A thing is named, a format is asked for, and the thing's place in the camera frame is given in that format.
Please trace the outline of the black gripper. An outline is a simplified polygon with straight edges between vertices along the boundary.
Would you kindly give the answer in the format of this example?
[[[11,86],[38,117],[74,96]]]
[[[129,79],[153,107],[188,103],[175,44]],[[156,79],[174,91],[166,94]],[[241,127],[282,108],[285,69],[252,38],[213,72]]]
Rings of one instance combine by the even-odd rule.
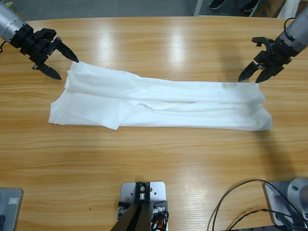
[[[21,54],[28,55],[35,64],[35,68],[52,79],[61,80],[59,73],[45,64],[55,49],[67,59],[79,62],[77,56],[62,43],[61,38],[56,36],[56,31],[53,29],[43,28],[34,32],[30,25],[24,24],[15,32],[11,39],[11,45],[19,48]]]
[[[239,75],[238,82],[249,79],[257,70],[262,70],[256,79],[256,83],[261,83],[272,76],[280,73],[284,67],[289,64],[292,57],[298,55],[292,46],[288,46],[283,39],[277,38],[275,40],[266,37],[253,37],[252,42],[257,47],[265,45],[266,50],[261,51]]]

